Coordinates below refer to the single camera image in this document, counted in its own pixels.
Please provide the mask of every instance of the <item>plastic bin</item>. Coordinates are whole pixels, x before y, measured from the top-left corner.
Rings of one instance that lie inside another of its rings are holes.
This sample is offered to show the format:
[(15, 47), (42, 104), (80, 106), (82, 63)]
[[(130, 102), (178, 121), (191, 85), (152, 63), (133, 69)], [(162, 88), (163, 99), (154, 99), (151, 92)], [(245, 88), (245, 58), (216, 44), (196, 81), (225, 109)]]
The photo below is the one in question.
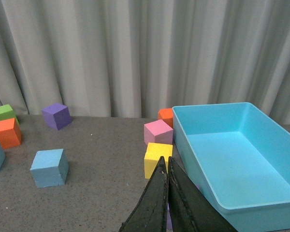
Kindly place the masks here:
[(229, 223), (239, 232), (290, 229), (290, 133), (247, 102), (173, 113), (188, 176)]

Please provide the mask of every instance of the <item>table surface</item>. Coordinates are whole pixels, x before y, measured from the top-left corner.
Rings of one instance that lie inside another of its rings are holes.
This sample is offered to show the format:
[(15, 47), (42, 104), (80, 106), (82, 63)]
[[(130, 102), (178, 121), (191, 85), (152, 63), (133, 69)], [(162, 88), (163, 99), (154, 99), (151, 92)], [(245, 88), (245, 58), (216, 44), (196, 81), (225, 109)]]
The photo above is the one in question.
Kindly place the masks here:
[[(42, 116), (18, 120), (22, 144), (5, 150), (0, 170), (0, 232), (117, 232), (148, 182), (144, 124), (155, 119), (72, 117), (58, 131)], [(58, 148), (69, 161), (66, 184), (36, 188), (36, 152)], [(183, 167), (175, 146), (173, 157)]]

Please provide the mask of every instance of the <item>orange cube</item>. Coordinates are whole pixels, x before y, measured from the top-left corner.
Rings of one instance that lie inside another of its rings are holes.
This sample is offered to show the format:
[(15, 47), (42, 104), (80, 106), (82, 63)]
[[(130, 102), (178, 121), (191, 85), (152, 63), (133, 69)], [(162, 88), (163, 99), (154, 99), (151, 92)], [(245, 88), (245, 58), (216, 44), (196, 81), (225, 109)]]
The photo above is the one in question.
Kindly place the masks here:
[(173, 128), (173, 110), (172, 108), (160, 109), (158, 119), (162, 119), (166, 124)]
[(3, 149), (21, 144), (21, 132), (15, 118), (0, 121), (0, 145)]

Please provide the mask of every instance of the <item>purple cube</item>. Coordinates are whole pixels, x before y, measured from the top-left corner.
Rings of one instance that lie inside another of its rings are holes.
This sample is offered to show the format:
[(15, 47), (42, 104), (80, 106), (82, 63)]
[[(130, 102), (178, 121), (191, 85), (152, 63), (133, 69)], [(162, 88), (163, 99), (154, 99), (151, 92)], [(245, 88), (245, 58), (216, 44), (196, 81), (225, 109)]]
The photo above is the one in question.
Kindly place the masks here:
[(168, 230), (173, 230), (169, 204), (168, 204), (168, 215), (167, 215), (167, 221), (166, 221), (166, 228)]
[(60, 130), (72, 122), (68, 107), (59, 103), (45, 107), (42, 114), (46, 124), (56, 130)]

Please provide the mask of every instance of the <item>pink cube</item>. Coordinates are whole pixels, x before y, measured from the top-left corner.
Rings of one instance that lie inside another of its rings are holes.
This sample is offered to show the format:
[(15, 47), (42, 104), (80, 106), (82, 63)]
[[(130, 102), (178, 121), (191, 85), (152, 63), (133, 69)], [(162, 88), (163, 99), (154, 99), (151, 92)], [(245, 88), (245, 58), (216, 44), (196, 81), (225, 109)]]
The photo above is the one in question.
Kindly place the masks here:
[(173, 129), (162, 119), (144, 125), (144, 142), (173, 144)]

